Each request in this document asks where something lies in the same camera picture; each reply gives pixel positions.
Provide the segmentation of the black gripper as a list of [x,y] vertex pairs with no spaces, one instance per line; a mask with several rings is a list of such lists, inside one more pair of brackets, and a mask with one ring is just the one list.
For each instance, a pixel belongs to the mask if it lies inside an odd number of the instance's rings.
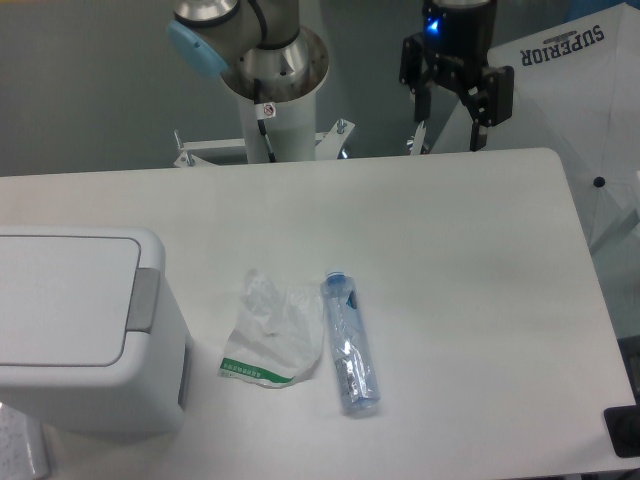
[[477,88],[463,102],[472,119],[471,151],[484,148],[488,129],[513,114],[514,68],[487,66],[496,13],[496,1],[424,1],[422,33],[402,42],[399,81],[413,95],[415,122],[431,115],[428,71],[448,90]]

